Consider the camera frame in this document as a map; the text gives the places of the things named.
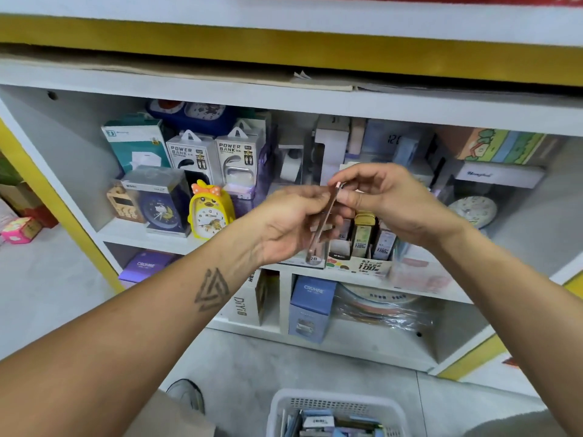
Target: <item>pink box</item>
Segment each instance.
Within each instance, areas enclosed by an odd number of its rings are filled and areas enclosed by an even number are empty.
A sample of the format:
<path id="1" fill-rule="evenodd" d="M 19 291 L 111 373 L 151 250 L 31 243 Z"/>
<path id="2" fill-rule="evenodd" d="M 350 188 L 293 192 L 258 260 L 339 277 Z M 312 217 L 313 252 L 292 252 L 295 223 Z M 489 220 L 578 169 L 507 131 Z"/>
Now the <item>pink box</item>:
<path id="1" fill-rule="evenodd" d="M 31 218 L 18 218 L 2 230 L 2 237 L 10 243 L 29 243 L 42 230 L 40 222 Z"/>

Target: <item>white plastic basket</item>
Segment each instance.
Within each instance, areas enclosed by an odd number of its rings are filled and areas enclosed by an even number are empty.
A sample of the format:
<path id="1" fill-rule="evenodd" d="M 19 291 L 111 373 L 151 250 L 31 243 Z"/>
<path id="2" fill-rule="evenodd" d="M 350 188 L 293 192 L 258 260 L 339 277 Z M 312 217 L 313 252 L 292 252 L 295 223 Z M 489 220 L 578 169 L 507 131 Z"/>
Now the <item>white plastic basket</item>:
<path id="1" fill-rule="evenodd" d="M 389 398 L 328 393 L 307 389 L 281 389 L 271 401 L 266 437 L 283 437 L 286 416 L 298 409 L 330 409 L 334 414 L 355 414 L 379 420 L 388 437 L 411 437 L 403 409 Z"/>

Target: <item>gray sneaker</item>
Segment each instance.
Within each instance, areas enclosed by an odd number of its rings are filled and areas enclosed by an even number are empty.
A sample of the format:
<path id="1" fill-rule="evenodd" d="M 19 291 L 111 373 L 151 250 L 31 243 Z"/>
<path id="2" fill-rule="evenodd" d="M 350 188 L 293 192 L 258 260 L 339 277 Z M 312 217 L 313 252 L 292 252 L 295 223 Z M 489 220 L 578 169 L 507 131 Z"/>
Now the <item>gray sneaker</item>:
<path id="1" fill-rule="evenodd" d="M 180 404 L 186 405 L 201 414 L 205 413 L 205 401 L 196 384 L 188 379 L 180 379 L 166 390 L 171 398 Z"/>

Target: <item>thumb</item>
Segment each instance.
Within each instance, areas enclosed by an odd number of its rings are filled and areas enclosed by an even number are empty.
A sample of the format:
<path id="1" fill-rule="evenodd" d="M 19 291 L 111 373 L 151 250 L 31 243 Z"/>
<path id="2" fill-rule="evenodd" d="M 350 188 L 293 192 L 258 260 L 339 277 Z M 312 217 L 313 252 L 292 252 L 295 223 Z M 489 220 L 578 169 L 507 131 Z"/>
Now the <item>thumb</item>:
<path id="1" fill-rule="evenodd" d="M 360 191 L 340 189 L 336 201 L 355 210 L 377 213 L 381 203 L 379 195 L 369 195 Z"/>
<path id="2" fill-rule="evenodd" d="M 305 213 L 316 214 L 324 210 L 326 204 L 330 200 L 330 192 L 326 191 L 319 196 L 315 196 L 313 198 L 304 198 L 302 197 Z"/>

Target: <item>yellow alarm clock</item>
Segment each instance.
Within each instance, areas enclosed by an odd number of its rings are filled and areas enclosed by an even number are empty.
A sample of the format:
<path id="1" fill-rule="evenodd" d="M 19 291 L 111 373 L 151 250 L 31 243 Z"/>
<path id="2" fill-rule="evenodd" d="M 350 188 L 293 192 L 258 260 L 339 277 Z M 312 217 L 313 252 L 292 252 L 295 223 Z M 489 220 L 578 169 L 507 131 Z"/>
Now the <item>yellow alarm clock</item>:
<path id="1" fill-rule="evenodd" d="M 221 187 L 207 185 L 199 179 L 192 185 L 193 198 L 190 200 L 188 222 L 194 237 L 210 239 L 235 220 L 235 208 L 229 194 Z"/>

